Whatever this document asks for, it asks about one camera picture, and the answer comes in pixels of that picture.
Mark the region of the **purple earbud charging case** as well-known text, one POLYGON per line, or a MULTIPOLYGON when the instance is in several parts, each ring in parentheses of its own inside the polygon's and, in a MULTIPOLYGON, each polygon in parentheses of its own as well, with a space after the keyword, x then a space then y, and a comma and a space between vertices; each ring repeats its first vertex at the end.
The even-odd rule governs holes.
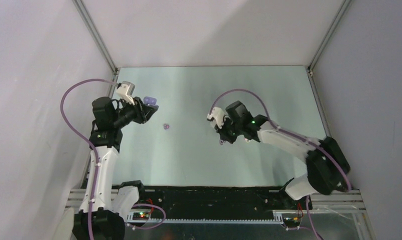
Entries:
POLYGON ((157 99, 155 97, 151 97, 151 96, 145 96, 143 98, 143 103, 149 107, 157 107, 158 106, 157 99))

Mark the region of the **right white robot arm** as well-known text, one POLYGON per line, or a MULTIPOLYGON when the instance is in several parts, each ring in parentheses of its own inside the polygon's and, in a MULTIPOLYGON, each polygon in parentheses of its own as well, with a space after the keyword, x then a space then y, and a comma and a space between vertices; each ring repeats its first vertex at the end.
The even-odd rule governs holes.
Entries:
POLYGON ((268 144, 291 154, 306 166, 306 173, 290 179, 281 188, 280 204, 293 209, 300 199, 311 194, 330 195, 348 191, 351 167, 337 141, 299 135, 281 128, 265 115, 253 116, 246 106, 236 101, 225 110, 213 107, 206 119, 219 134, 221 142, 233 144, 239 136, 246 141, 268 144))

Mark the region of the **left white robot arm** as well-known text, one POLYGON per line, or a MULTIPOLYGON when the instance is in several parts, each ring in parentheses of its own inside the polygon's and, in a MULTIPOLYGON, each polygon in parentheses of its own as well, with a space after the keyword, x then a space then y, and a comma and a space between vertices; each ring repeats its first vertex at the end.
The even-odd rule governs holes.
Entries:
POLYGON ((87 187, 78 213, 74 215, 73 235, 78 240, 122 240, 125 221, 132 208, 147 202, 141 181, 124 182, 112 197, 113 173, 119 158, 122 128, 130 123, 144 124, 158 110, 152 97, 134 97, 134 104, 104 96, 92 102, 95 117, 88 139, 90 168, 87 187))

